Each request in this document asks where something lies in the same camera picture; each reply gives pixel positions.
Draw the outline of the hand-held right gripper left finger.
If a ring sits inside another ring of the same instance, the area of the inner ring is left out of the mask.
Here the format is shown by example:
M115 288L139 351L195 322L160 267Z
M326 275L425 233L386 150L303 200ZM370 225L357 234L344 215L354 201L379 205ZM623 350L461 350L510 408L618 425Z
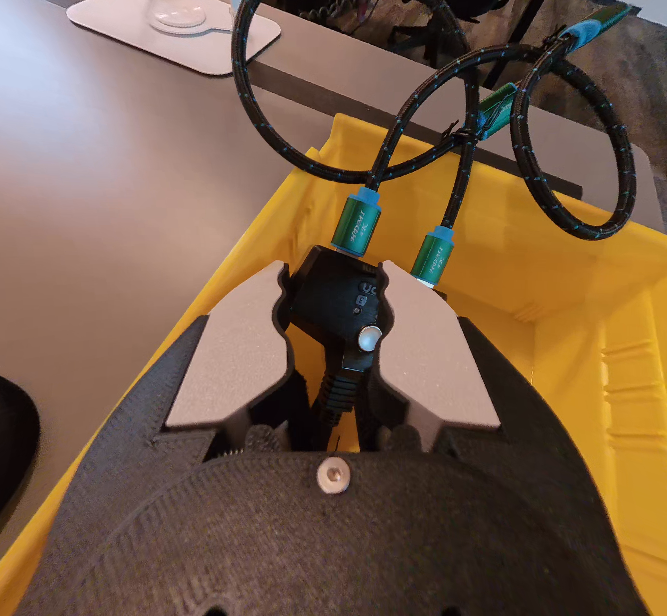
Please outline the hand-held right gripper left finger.
M214 306L166 429L246 432L251 410L288 381L294 351L278 320L288 278L288 264L274 261Z

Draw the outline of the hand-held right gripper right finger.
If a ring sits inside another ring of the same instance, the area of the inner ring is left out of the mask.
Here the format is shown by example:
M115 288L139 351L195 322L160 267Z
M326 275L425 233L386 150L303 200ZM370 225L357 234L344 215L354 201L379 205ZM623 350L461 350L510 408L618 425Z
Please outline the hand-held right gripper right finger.
M458 316L435 290L392 261L379 265L390 328L376 347L379 382L405 407L398 424L496 430L496 413Z

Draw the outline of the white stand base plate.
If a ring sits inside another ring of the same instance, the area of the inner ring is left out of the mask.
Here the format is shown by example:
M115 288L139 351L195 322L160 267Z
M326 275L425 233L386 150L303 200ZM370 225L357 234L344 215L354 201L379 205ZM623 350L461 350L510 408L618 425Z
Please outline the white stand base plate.
M85 0L69 7L72 23L210 76L232 72L231 5L220 0L164 0L204 17L194 27L157 20L155 0Z

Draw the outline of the black textured wrist pad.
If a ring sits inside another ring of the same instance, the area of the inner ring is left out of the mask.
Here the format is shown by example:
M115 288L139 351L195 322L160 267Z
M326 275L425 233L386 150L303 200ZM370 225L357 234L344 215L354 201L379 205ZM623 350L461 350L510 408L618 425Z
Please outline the black textured wrist pad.
M1 377L1 529L6 528L27 488L40 435L39 412L32 398Z

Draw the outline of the yellow plastic bin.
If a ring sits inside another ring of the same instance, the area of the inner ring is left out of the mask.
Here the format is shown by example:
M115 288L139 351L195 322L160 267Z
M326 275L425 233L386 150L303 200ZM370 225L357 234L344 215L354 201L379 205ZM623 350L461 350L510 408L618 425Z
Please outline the yellow plastic bin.
M337 115L308 155L364 170L386 130ZM409 269L453 187L458 156L381 186L382 216L365 258ZM293 170L138 369L132 385L198 314L272 261L295 270L325 245L350 190ZM522 180L475 163L438 286L526 377L563 422L602 495L626 565L652 615L666 614L666 235L631 222L582 241L543 216ZM1 614L14 615L65 489L91 437L129 390L74 439L53 487L1 560Z

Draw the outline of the black usb hub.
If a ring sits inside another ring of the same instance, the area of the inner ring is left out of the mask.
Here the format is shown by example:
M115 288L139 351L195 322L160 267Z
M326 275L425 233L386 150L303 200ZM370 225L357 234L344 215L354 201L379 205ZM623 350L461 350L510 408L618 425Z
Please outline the black usb hub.
M291 283L290 321L324 348L325 369L312 404L313 448L326 450L345 413L355 412L362 449L374 449L379 424L368 411L376 345L388 330L378 268L316 245Z

